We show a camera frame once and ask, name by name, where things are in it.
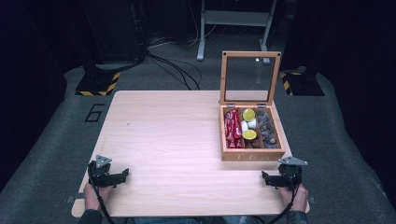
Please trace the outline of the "pile of dark capsules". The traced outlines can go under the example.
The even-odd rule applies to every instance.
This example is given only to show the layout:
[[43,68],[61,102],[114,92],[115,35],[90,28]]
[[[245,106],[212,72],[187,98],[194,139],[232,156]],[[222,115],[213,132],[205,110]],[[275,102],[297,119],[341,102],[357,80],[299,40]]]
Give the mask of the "pile of dark capsules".
[[260,133],[262,135],[263,147],[279,148],[279,143],[276,139],[275,127],[270,120],[269,113],[264,110],[259,110],[257,112],[257,121],[259,124]]

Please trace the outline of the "dark cabinet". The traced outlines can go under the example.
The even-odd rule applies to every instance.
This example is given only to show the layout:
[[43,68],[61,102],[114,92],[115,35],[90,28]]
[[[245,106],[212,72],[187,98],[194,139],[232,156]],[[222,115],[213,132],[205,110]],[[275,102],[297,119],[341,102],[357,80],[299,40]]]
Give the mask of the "dark cabinet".
[[82,0],[82,5],[104,62],[145,59],[148,29],[141,0]]

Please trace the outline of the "person's right hand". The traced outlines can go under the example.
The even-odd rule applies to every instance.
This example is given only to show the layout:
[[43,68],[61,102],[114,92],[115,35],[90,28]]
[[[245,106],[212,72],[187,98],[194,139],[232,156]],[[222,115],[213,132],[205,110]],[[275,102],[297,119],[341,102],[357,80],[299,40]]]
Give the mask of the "person's right hand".
[[293,212],[305,212],[308,205],[309,191],[300,184],[295,191],[289,191],[287,188],[278,188],[278,192],[281,195],[283,204],[288,206],[292,203],[290,211]]

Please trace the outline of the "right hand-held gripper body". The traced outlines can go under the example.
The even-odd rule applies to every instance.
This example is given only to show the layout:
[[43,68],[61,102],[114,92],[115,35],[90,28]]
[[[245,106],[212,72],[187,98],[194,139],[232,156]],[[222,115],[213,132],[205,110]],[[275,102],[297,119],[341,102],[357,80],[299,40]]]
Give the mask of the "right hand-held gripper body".
[[302,168],[307,165],[307,161],[293,156],[280,159],[278,166],[280,178],[276,185],[286,187],[288,190],[295,190],[302,183]]

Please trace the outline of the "person's left hand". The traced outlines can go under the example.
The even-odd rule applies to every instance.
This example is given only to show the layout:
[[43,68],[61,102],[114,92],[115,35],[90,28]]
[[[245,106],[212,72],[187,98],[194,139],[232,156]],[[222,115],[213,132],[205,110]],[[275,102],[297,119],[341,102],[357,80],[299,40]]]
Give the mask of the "person's left hand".
[[96,210],[101,212],[102,208],[99,203],[98,197],[101,197],[103,203],[107,201],[107,198],[112,190],[112,187],[105,187],[95,189],[91,184],[87,183],[84,187],[84,204],[86,210]]

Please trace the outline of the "black yellow striped base plate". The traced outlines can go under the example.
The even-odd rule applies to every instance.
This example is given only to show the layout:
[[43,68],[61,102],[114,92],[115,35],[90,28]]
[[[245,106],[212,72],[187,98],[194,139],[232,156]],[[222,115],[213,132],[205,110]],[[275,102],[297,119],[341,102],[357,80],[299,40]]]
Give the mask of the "black yellow striped base plate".
[[102,72],[99,75],[85,74],[78,83],[75,95],[110,95],[118,82],[120,73]]
[[315,77],[308,77],[299,72],[280,73],[287,95],[323,96],[324,92]]

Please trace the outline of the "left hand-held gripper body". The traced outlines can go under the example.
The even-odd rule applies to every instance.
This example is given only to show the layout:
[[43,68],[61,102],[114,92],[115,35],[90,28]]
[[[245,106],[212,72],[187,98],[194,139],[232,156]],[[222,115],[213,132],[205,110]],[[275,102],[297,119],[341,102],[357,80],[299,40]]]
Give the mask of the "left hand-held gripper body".
[[88,165],[89,183],[96,187],[115,186],[114,178],[108,173],[112,160],[102,155],[97,155]]

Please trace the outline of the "white metal stand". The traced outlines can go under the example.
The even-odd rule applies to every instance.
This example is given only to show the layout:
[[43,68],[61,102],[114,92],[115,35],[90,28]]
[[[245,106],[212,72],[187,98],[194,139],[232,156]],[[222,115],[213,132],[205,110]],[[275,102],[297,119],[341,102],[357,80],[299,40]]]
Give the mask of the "white metal stand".
[[267,41],[276,12],[277,0],[269,0],[268,12],[224,11],[205,8],[205,0],[201,0],[200,42],[196,59],[201,62],[205,58],[205,37],[207,25],[237,25],[263,27],[264,33],[260,40],[261,51],[267,51]]

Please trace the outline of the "bundle of red packets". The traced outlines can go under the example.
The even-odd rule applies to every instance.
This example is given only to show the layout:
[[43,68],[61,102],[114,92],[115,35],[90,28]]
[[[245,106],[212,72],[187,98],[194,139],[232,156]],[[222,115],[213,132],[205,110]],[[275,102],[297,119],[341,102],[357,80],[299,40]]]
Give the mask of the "bundle of red packets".
[[231,110],[225,115],[225,139],[227,148],[241,148],[242,147],[242,132],[239,114],[236,109]]

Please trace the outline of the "wooden box with glass lid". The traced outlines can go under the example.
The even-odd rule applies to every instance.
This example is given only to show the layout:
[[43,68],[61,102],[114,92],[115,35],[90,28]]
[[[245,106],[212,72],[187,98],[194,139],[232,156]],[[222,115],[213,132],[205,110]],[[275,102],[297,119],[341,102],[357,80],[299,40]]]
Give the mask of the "wooden box with glass lid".
[[[281,53],[278,51],[231,51],[222,52],[219,126],[220,148],[223,161],[277,161],[287,151],[286,135],[274,103],[276,81],[279,73]],[[245,148],[242,136],[241,148],[227,148],[225,139],[225,115],[236,109],[240,125],[246,108],[267,111],[270,115],[279,148],[264,148],[259,124],[254,130],[261,141],[261,148]]]

